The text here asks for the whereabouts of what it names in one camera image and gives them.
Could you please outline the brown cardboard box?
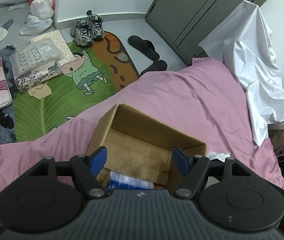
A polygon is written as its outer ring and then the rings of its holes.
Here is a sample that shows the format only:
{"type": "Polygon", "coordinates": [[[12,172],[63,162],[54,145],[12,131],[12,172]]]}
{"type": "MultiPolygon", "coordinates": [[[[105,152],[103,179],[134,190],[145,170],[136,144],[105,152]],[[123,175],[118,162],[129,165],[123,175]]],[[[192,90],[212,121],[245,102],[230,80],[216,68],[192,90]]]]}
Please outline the brown cardboard box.
{"type": "Polygon", "coordinates": [[[182,181],[171,161],[173,149],[179,146],[189,156],[206,154],[205,142],[124,104],[115,105],[99,119],[87,154],[100,146],[107,149],[107,161],[97,176],[103,186],[110,172],[116,171],[169,191],[182,181]]]}

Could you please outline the blue white plastic package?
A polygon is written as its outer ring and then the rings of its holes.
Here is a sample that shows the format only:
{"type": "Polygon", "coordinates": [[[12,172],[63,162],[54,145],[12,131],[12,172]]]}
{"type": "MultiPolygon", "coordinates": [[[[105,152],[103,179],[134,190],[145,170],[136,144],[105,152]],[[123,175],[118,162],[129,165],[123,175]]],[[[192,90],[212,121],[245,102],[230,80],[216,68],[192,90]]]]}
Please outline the blue white plastic package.
{"type": "Polygon", "coordinates": [[[112,191],[114,189],[120,190],[153,190],[154,184],[149,181],[135,178],[116,171],[110,172],[109,183],[106,189],[112,191]]]}

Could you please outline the pink bed sheet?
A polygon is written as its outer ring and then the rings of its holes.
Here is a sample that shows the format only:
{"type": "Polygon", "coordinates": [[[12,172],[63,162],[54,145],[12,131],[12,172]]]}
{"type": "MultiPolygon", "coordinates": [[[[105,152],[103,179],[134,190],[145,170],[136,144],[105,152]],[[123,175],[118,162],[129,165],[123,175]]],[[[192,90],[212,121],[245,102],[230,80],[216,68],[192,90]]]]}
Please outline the pink bed sheet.
{"type": "Polygon", "coordinates": [[[46,156],[68,160],[85,153],[99,119],[124,103],[229,153],[256,174],[284,189],[269,139],[254,147],[242,87],[221,62],[205,57],[178,72],[150,72],[34,141],[0,145],[0,192],[46,156]]]}

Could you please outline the green cartoon floor mat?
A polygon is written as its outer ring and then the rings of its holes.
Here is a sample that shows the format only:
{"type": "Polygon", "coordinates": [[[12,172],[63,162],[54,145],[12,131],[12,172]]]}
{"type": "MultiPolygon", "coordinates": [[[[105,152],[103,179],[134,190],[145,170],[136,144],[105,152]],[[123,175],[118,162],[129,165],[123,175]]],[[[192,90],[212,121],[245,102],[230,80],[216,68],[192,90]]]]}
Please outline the green cartoon floor mat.
{"type": "Polygon", "coordinates": [[[13,105],[18,142],[38,139],[140,76],[122,42],[110,32],[91,47],[75,42],[68,46],[76,60],[64,65],[61,75],[17,94],[13,105]]]}

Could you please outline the black slipper near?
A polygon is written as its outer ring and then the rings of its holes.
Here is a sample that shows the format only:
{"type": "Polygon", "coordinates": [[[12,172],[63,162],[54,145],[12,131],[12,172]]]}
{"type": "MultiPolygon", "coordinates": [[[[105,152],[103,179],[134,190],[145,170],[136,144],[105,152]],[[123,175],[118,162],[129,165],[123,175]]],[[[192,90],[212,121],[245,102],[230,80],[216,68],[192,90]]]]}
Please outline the black slipper near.
{"type": "Polygon", "coordinates": [[[167,63],[163,60],[154,61],[149,67],[141,72],[141,76],[147,72],[160,72],[167,70],[167,63]]]}

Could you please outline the black slipper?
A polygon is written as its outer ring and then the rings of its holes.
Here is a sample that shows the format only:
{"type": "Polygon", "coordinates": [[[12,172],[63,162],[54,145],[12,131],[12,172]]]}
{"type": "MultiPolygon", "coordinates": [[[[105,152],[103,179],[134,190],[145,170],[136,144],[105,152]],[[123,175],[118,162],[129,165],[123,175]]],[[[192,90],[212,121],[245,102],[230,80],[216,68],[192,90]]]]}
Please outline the black slipper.
{"type": "Polygon", "coordinates": [[[147,72],[160,72],[167,70],[167,63],[163,60],[154,61],[149,67],[141,72],[141,76],[147,72]]]}
{"type": "Polygon", "coordinates": [[[160,55],[155,51],[155,47],[150,40],[143,40],[137,35],[132,35],[128,38],[128,43],[150,60],[158,61],[160,59],[160,55]]]}

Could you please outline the packaged fabric bundle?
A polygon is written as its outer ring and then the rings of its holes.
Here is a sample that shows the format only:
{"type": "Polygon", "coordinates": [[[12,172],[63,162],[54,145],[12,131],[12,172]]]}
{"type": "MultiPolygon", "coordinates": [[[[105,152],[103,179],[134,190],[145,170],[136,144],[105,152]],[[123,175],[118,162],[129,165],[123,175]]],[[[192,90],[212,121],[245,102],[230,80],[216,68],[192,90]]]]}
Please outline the packaged fabric bundle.
{"type": "Polygon", "coordinates": [[[61,75],[62,67],[73,61],[75,56],[59,30],[32,38],[10,56],[13,80],[21,92],[61,75]]]}

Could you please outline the black slipper far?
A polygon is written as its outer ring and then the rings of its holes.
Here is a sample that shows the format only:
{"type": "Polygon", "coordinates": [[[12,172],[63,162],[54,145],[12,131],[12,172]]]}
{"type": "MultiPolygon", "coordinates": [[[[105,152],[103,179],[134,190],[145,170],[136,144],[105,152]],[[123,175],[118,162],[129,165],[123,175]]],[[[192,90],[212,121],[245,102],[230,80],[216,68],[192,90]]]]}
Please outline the black slipper far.
{"type": "Polygon", "coordinates": [[[160,55],[155,51],[155,47],[150,40],[143,40],[137,35],[132,35],[128,38],[128,43],[150,60],[158,61],[160,59],[160,55]]]}

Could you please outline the grey sneaker left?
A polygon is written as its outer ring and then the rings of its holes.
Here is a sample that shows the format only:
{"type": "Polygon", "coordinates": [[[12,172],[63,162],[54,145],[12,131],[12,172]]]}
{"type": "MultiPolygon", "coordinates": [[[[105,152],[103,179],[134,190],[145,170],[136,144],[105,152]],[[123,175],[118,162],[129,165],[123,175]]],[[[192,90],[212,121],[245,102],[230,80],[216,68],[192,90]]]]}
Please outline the grey sneaker left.
{"type": "Polygon", "coordinates": [[[70,29],[70,34],[78,46],[90,47],[94,43],[88,21],[77,19],[70,29]]]}

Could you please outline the grey sneaker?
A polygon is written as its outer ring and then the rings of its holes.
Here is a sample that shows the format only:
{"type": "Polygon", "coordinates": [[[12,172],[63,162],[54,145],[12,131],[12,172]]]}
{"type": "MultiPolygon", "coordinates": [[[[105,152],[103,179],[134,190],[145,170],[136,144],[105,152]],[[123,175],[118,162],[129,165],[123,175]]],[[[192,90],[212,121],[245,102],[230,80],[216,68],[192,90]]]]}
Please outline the grey sneaker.
{"type": "Polygon", "coordinates": [[[77,19],[70,29],[70,34],[78,46],[90,47],[94,43],[88,21],[77,19]]]}
{"type": "Polygon", "coordinates": [[[103,19],[99,16],[99,15],[93,15],[91,17],[91,26],[90,26],[90,30],[92,33],[92,37],[93,39],[96,40],[102,40],[105,38],[105,33],[103,30],[103,19]]]}

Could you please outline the grey sneaker right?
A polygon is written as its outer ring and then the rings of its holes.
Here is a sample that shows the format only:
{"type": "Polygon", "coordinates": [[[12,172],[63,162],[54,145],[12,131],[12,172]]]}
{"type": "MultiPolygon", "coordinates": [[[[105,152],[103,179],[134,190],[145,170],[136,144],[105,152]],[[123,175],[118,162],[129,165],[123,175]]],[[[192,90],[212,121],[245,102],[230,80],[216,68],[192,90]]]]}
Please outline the grey sneaker right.
{"type": "Polygon", "coordinates": [[[96,40],[102,40],[105,38],[105,33],[103,30],[103,19],[99,16],[99,15],[93,15],[91,17],[91,26],[90,26],[90,30],[92,33],[92,37],[93,39],[96,40]]]}

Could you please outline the white cloth cover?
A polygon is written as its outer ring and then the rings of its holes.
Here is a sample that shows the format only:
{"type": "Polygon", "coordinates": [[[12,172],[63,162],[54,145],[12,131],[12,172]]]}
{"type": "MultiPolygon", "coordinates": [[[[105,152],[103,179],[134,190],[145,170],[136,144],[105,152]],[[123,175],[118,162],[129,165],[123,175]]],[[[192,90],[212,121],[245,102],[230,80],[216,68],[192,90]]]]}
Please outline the white cloth cover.
{"type": "Polygon", "coordinates": [[[268,137],[269,124],[284,122],[284,88],[271,34],[259,6],[244,0],[199,43],[243,88],[257,146],[268,137]]]}

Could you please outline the grey door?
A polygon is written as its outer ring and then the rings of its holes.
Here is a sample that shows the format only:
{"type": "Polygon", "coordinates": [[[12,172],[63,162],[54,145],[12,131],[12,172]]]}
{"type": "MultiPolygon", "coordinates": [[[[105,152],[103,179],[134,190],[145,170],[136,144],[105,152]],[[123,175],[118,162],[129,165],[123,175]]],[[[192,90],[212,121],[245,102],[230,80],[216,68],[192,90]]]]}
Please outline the grey door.
{"type": "Polygon", "coordinates": [[[194,56],[205,54],[198,44],[243,1],[154,0],[145,20],[189,66],[194,56]]]}

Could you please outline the white plastic bag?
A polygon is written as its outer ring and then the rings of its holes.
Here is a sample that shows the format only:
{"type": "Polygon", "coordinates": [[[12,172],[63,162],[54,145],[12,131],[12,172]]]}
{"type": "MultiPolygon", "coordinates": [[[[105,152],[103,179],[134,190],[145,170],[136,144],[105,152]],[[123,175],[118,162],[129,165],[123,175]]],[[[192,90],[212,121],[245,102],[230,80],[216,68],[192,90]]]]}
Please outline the white plastic bag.
{"type": "Polygon", "coordinates": [[[30,13],[41,20],[52,18],[55,12],[55,0],[33,0],[30,13]]]}

